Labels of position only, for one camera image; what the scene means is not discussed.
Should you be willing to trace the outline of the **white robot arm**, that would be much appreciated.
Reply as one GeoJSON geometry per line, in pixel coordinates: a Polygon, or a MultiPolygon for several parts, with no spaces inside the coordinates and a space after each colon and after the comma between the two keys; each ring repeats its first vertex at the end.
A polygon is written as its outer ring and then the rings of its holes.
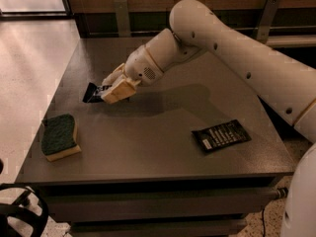
{"type": "Polygon", "coordinates": [[[112,104],[149,86],[171,67],[208,51],[247,83],[276,113],[316,142],[316,69],[224,25],[204,4],[182,0],[172,9],[171,28],[139,47],[102,83],[112,104]]]}

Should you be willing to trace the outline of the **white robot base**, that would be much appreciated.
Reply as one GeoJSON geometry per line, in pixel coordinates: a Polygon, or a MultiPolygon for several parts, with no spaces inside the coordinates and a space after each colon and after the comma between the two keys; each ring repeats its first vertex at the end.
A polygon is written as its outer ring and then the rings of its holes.
{"type": "Polygon", "coordinates": [[[316,143],[301,158],[292,177],[280,237],[316,237],[316,143]]]}

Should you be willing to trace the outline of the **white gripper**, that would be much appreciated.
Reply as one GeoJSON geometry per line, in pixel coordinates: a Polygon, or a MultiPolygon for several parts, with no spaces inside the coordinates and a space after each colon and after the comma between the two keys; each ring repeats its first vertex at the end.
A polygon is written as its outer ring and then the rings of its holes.
{"type": "Polygon", "coordinates": [[[106,89],[101,94],[101,99],[107,104],[113,104],[129,98],[136,93],[136,88],[150,86],[163,75],[162,52],[149,44],[144,44],[135,50],[126,63],[119,65],[102,82],[106,89]],[[130,78],[119,78],[125,73],[130,78]]]}

